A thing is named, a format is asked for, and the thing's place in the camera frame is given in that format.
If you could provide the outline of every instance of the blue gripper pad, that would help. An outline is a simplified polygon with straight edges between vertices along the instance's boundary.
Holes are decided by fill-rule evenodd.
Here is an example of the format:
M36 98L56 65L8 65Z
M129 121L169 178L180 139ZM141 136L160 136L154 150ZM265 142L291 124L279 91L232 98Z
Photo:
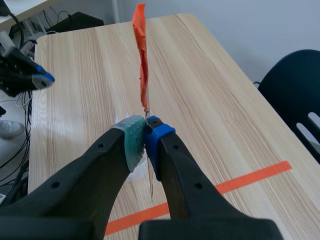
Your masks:
M146 121L140 115L133 115L113 125L113 129L124 131L126 164L132 173L144 154L144 130Z

